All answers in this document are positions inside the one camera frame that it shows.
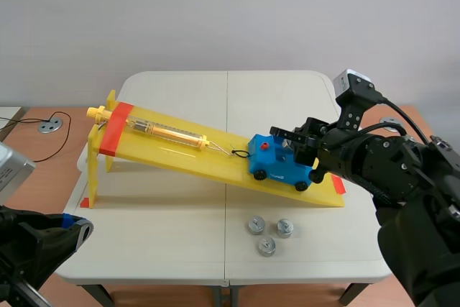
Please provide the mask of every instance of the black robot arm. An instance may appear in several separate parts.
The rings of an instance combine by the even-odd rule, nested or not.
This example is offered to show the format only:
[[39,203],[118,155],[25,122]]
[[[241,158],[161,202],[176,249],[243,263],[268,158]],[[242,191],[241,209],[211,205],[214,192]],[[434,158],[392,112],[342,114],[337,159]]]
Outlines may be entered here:
[[[359,130],[364,112],[391,104],[365,76],[344,71],[334,81],[339,120],[308,118],[293,132],[273,127],[285,138],[295,161],[318,166],[310,179],[320,183],[333,173],[368,190],[382,226],[382,255],[415,305],[457,306],[460,299],[460,157],[438,137],[429,142],[410,118],[397,109],[425,144],[407,136],[398,124]],[[399,137],[370,132],[393,127]]]

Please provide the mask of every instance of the robotic arm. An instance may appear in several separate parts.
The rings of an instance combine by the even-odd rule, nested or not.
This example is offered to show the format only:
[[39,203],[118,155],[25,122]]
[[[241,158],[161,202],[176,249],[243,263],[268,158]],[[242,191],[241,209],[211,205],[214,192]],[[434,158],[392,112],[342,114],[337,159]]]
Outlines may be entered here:
[[[382,255],[419,307],[457,306],[460,297],[460,157],[439,137],[420,129],[365,76],[344,71],[334,81],[339,120],[327,124],[308,118],[293,132],[272,127],[285,138],[295,161],[318,166],[310,173],[320,183],[333,173],[373,195]],[[376,104],[394,108],[424,141],[407,136],[397,124],[359,130],[364,112]],[[393,127],[399,137],[370,132]]]
[[[0,205],[34,168],[32,161],[0,142]],[[37,290],[92,232],[93,224],[81,217],[0,206],[0,301],[51,306]]]

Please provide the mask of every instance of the table leg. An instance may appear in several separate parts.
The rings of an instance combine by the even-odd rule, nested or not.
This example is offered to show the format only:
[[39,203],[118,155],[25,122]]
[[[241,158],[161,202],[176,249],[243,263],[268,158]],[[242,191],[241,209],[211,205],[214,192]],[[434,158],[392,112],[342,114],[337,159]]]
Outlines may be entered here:
[[369,285],[369,283],[352,283],[348,286],[345,292],[339,299],[343,306],[349,305],[362,291]]
[[100,284],[98,285],[82,285],[89,295],[98,301],[103,307],[115,307],[115,302],[110,297],[109,292]]
[[244,285],[233,285],[230,287],[230,299],[231,299],[231,307],[238,307],[239,302],[239,289],[243,288]]

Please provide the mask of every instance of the black cable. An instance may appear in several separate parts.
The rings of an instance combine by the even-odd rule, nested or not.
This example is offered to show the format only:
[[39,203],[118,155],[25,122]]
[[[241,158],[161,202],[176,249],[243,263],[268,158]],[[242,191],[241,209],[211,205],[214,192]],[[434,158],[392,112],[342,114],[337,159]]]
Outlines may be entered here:
[[381,123],[381,124],[374,124],[374,125],[371,125],[369,127],[366,127],[364,129],[358,131],[357,133],[352,134],[351,136],[348,136],[346,138],[343,138],[342,140],[339,140],[336,143],[329,144],[329,145],[322,145],[321,149],[328,149],[328,150],[335,149],[335,148],[340,147],[341,145],[343,145],[345,143],[348,143],[348,142],[352,141],[353,139],[356,139],[356,138],[362,136],[363,134],[366,134],[368,132],[372,132],[372,131],[374,131],[376,129],[381,129],[383,127],[391,127],[393,129],[396,129],[400,133],[401,136],[405,136],[407,134],[407,132],[405,131],[404,127],[402,127],[401,125],[393,124],[391,122],[384,122],[384,123]]
[[416,134],[422,139],[423,144],[428,145],[429,141],[423,134],[422,130],[415,124],[415,122],[398,106],[396,106],[393,102],[391,102],[388,98],[384,98],[384,104],[391,107],[395,110],[402,118],[408,122],[410,127],[412,127]]
[[6,129],[7,127],[16,125],[16,124],[35,124],[37,122],[50,122],[50,120],[38,119],[38,118],[27,118],[27,119],[21,119],[21,120],[14,120],[14,119],[4,118],[4,117],[0,116],[0,119],[8,120],[9,122],[13,122],[12,124],[7,124],[7,125],[3,126],[0,129],[0,131],[3,130],[3,129]]
[[46,121],[46,122],[50,122],[51,118],[52,118],[55,114],[65,114],[65,115],[67,115],[67,116],[69,117],[69,126],[68,126],[68,128],[67,128],[67,135],[65,136],[64,143],[60,146],[59,150],[56,151],[54,154],[52,154],[52,155],[50,155],[50,156],[48,156],[48,157],[46,157],[46,158],[43,158],[43,159],[41,159],[41,160],[34,160],[35,163],[43,162],[43,161],[49,160],[51,157],[56,156],[56,155],[59,153],[59,151],[61,151],[61,150],[63,149],[65,143],[67,143],[67,141],[68,141],[68,139],[69,139],[70,124],[72,124],[72,117],[71,117],[69,114],[65,113],[64,111],[55,111],[53,114],[51,114],[50,118],[49,118],[48,120],[45,120],[45,121]]
[[248,158],[249,157],[249,153],[246,150],[232,150],[231,153],[235,154],[236,156],[241,157],[241,158]]
[[49,160],[53,156],[56,156],[59,153],[59,151],[61,151],[63,149],[65,143],[67,143],[67,141],[69,139],[69,134],[70,134],[70,124],[72,123],[72,117],[69,114],[65,113],[64,111],[55,111],[53,114],[51,114],[49,119],[27,118],[27,119],[21,119],[21,120],[14,120],[14,119],[4,118],[4,117],[0,116],[0,119],[8,120],[9,122],[13,122],[12,124],[7,124],[7,125],[3,126],[0,130],[6,129],[7,127],[10,127],[10,126],[13,126],[13,125],[16,125],[16,124],[36,124],[37,122],[51,122],[51,118],[55,114],[65,114],[65,115],[67,115],[69,117],[69,126],[67,128],[67,135],[65,136],[64,143],[61,145],[61,147],[59,148],[58,151],[56,151],[51,156],[48,156],[48,157],[46,157],[46,158],[44,158],[42,160],[34,161],[35,163],[43,162],[43,161]]

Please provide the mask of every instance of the blue toy car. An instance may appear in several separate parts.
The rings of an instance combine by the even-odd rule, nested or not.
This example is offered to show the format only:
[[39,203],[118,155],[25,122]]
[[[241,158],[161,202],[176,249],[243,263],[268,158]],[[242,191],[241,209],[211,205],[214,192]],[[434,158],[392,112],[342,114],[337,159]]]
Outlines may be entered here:
[[249,172],[256,180],[266,178],[295,186],[305,191],[311,184],[308,174],[311,167],[294,162],[294,152],[283,147],[283,138],[256,134],[248,144]]

